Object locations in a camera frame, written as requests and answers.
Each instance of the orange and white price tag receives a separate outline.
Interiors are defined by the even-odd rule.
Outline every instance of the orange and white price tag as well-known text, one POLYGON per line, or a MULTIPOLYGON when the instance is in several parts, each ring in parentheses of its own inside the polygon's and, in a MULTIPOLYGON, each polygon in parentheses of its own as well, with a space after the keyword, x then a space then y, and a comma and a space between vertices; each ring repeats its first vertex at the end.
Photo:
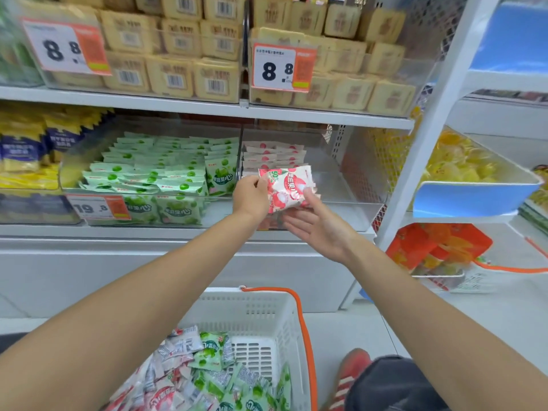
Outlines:
POLYGON ((42 69, 112 75, 98 27, 27 18, 21 22, 42 69))
POLYGON ((119 194, 67 194, 66 197, 82 219, 132 219, 124 198, 119 194))
POLYGON ((255 43, 251 86, 308 92, 315 62, 316 49, 255 43))

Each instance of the person's right hand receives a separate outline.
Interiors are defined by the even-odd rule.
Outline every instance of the person's right hand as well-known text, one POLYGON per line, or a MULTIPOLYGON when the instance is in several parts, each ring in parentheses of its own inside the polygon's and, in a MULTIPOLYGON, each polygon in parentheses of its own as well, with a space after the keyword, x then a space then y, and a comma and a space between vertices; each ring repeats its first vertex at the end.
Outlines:
POLYGON ((303 194, 313 212, 288 209, 283 215, 284 227, 326 258, 345 263, 360 235, 324 205, 310 188, 303 194))

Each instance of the sneaker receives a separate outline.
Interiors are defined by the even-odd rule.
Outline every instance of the sneaker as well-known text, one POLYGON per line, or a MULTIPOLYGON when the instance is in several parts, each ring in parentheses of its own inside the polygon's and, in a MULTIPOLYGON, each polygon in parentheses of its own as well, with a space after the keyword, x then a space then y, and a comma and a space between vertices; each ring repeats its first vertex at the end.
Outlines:
POLYGON ((356 348, 348 352, 340 364, 333 393, 325 401, 320 411, 344 411, 346 394, 371 362, 369 354, 363 349, 356 348))

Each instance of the white shoe stripe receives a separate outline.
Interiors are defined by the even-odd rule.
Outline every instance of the white shoe stripe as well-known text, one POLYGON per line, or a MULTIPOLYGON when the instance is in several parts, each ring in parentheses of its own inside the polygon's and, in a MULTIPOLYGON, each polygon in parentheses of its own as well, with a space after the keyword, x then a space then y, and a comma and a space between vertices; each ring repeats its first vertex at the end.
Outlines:
POLYGON ((344 405, 344 400, 340 400, 331 405, 329 409, 339 408, 344 405))
POLYGON ((352 376, 347 376, 339 381, 339 385, 346 384, 346 382, 352 382, 354 378, 352 376))
POLYGON ((346 395, 346 393, 350 391, 350 388, 344 388, 343 390, 339 390, 337 391, 337 393, 335 394, 335 398, 338 398, 342 395, 346 395))

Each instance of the pant leg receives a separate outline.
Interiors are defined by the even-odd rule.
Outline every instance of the pant leg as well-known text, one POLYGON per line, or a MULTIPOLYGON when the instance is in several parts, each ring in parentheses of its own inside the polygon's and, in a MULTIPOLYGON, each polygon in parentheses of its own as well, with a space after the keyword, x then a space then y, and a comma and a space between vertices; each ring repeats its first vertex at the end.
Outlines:
POLYGON ((358 377, 345 411, 450 411, 417 365, 401 356, 376 359, 358 377))

